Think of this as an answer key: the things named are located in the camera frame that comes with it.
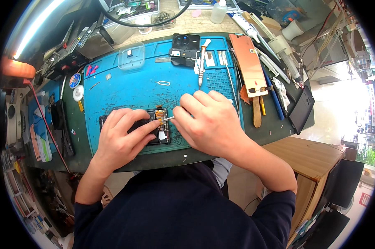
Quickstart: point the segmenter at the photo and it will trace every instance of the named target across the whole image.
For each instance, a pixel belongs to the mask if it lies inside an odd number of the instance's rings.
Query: cloth
[[[292,191],[272,192],[248,216],[222,196],[203,163],[143,171],[102,210],[75,203],[73,248],[282,248]]]

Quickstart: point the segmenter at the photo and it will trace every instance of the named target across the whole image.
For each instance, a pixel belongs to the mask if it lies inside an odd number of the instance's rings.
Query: workbench
[[[177,2],[175,0],[162,1],[160,11],[165,10],[172,10],[175,13],[179,12]],[[212,23],[209,19],[211,13],[210,10],[202,10],[200,17],[197,18],[193,18],[191,16],[191,13],[191,10],[187,10],[179,18],[177,18],[177,22],[174,28],[160,31],[153,30],[147,35],[141,35],[138,32],[136,32],[134,35],[129,37],[124,43],[116,45],[114,47],[115,50],[113,52],[118,52],[117,48],[136,42],[143,42],[147,44],[152,42],[158,42],[161,40],[172,39],[172,35],[174,33],[194,33],[200,36],[223,36],[228,39],[229,33],[243,32],[240,29],[240,27],[229,16],[225,16],[224,21],[221,24],[217,25]],[[87,129],[84,116],[85,113],[80,112],[77,102],[75,102],[72,97],[73,89],[71,89],[67,85],[72,75],[72,73],[67,75],[63,101],[67,119],[66,121],[69,129],[69,136],[72,141],[75,156],[65,158],[65,161],[71,171],[85,172],[92,158],[92,154],[91,149],[89,147],[89,141],[87,136]],[[61,85],[62,79],[56,83],[51,81],[48,84]],[[308,87],[310,87],[309,80],[305,82],[305,85],[308,85]],[[293,83],[285,84],[285,87],[288,91],[291,92],[291,94],[296,99],[299,98],[302,92],[301,89],[296,89]],[[259,128],[255,128],[253,126],[252,105],[242,104],[245,133],[259,145],[265,145],[294,134],[294,129],[292,128],[290,122],[287,119],[284,119],[283,121],[279,120],[272,97],[270,95],[267,95],[263,97],[263,100],[266,108],[266,116],[262,116],[262,125]],[[293,105],[290,104],[289,111],[291,111],[292,109]],[[311,127],[313,125],[314,114],[312,110],[309,115],[308,121],[304,126],[304,129]],[[71,134],[71,129],[75,131],[75,135]],[[31,153],[34,153],[31,145],[29,146],[29,148],[31,150]],[[169,151],[164,153],[138,155],[135,158],[135,160],[125,165],[124,167],[116,170],[116,172],[140,171],[152,168],[172,167],[176,165],[184,165],[199,161],[206,161],[212,158],[214,157],[199,152],[192,148],[177,151]],[[53,153],[53,160],[51,160],[50,162],[35,162],[34,164],[35,167],[44,169],[52,169],[58,171],[66,170],[57,153]]]

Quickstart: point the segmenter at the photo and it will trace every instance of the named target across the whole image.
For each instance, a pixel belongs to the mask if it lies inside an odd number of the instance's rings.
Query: red sign
[[[371,195],[366,194],[366,193],[362,193],[362,196],[360,197],[359,204],[367,207],[367,205],[369,204],[369,201],[370,201],[370,197],[371,197]]]

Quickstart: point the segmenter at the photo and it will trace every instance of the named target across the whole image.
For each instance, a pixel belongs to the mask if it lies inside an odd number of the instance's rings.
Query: plastic bottle
[[[214,8],[211,12],[210,20],[215,24],[220,24],[225,18],[228,7],[226,6],[226,0],[220,0],[214,5]]]

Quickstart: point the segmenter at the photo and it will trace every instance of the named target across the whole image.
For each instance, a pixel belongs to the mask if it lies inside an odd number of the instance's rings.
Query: glue tube
[[[258,31],[254,28],[254,26],[252,26],[251,23],[247,22],[247,20],[242,15],[240,15],[239,13],[228,13],[228,15],[240,26],[242,30],[244,30],[248,37],[253,38],[257,43],[262,43],[264,47],[271,54],[273,54],[274,57],[279,59],[277,55],[273,52],[273,50],[269,47],[269,45],[265,42],[265,40],[259,35]]]

